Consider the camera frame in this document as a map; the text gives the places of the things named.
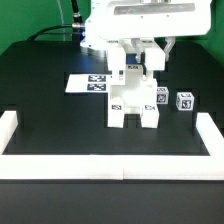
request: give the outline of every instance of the black mat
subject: black mat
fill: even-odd
[[[72,43],[19,42],[0,57],[0,111],[19,118],[6,154],[206,154],[197,112],[218,115],[223,128],[224,69],[198,45],[178,43],[166,71],[155,73],[170,91],[158,129],[141,128],[137,115],[126,116],[123,129],[107,128],[106,94],[65,94],[71,73],[109,72]],[[178,91],[193,93],[193,112],[176,110]]]

